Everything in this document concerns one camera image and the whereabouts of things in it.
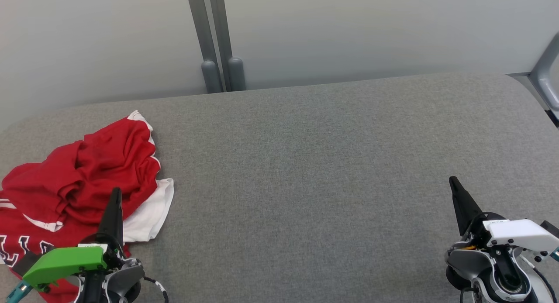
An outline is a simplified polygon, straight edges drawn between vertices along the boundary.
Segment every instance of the white wall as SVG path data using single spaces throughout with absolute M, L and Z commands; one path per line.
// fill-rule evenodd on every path
M 225 0 L 247 88 L 529 72 L 559 0 Z
M 0 131 L 44 110 L 205 93 L 188 0 L 0 0 Z

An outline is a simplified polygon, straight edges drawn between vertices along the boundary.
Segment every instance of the red and white garment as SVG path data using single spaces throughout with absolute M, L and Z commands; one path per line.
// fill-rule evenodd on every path
M 49 245 L 75 247 L 96 232 L 114 187 L 122 189 L 124 241 L 155 238 L 174 190 L 173 179 L 156 180 L 160 163 L 152 130 L 135 111 L 56 148 L 44 162 L 14 168 L 0 191 L 0 263 L 13 267 L 27 251 L 44 253 Z M 61 281 L 42 296 L 66 303 L 76 291 Z

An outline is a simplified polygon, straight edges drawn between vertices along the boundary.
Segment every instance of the robotic arm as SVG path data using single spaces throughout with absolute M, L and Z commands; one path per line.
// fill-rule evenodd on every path
M 537 262 L 559 261 L 559 229 L 547 221 L 538 225 L 481 212 L 455 176 L 449 181 L 462 239 L 446 251 L 446 275 L 462 291 L 461 301 L 465 291 L 472 291 L 475 303 L 557 303 L 545 277 L 522 253 Z M 523 270 L 517 259 L 533 271 Z
M 13 269 L 22 276 L 6 302 L 18 303 L 32 289 L 50 291 L 51 284 L 66 278 L 79 288 L 74 303 L 131 303 L 140 293 L 140 280 L 162 285 L 145 277 L 136 258 L 122 250 L 122 192 L 114 188 L 97 233 L 83 239 L 78 247 L 55 248 L 44 255 L 28 251 Z

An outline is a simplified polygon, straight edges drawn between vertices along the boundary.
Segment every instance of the gray fabric surface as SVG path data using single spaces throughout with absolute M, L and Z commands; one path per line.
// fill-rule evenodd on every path
M 69 108 L 0 135 L 0 176 L 136 109 L 176 194 L 155 241 L 131 251 L 172 302 L 457 302 L 451 175 L 484 210 L 559 224 L 558 132 L 501 75 Z M 541 266 L 559 287 L 554 265 Z M 0 267 L 2 294 L 15 283 Z M 139 302 L 162 301 L 142 286 Z

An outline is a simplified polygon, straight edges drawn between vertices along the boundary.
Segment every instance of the gray bracket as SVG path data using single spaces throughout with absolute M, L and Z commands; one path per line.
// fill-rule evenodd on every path
M 549 106 L 551 112 L 559 118 L 559 96 L 557 91 L 553 89 L 549 78 L 549 71 L 557 55 L 559 55 L 559 32 L 553 37 L 528 78 Z
M 231 91 L 246 90 L 244 80 L 243 60 L 240 58 L 229 59 L 229 82 L 231 83 Z
M 204 75 L 204 82 L 206 82 L 206 89 L 208 93 L 222 92 L 221 78 L 219 76 L 219 68 L 214 61 L 202 62 L 202 74 Z

